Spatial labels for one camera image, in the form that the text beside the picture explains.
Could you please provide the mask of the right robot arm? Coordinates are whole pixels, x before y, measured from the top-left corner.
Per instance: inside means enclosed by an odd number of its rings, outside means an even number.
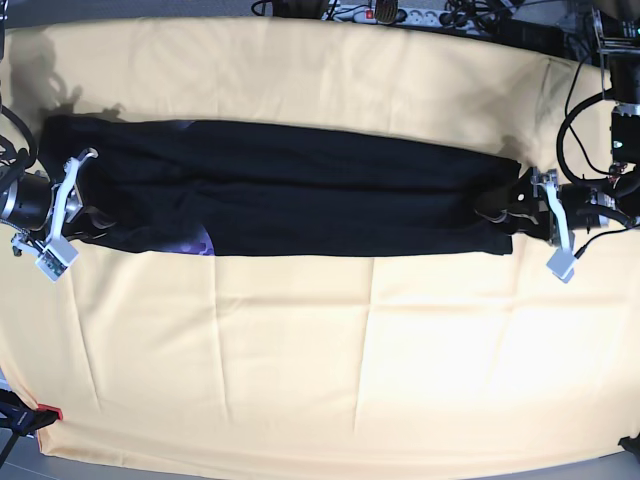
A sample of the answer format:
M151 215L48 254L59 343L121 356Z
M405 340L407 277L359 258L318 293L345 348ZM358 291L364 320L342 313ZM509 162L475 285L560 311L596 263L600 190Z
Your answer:
M61 234L69 241L96 243L123 227L114 209L113 191L99 175L106 145L116 127L113 112L101 117L80 115L73 107L77 91L55 91L64 81L55 71L54 44L42 29L17 29L1 40L9 54L15 108L3 106L6 118L27 145L1 139L1 222L14 229L19 250L41 250L51 227L64 166L80 161L72 191L62 208Z

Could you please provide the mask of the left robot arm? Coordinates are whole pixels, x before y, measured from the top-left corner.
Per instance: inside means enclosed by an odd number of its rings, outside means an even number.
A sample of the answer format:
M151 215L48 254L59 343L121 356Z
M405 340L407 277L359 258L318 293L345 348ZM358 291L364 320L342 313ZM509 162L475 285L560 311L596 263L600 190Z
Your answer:
M568 249L572 233L619 223L639 226L639 4L595 1L594 37L600 58L601 92L566 106L556 138L559 167L529 168L515 183L481 196L477 214L509 235L524 233ZM564 155L564 141L577 117L601 101L611 112L610 166L598 178L579 178Z

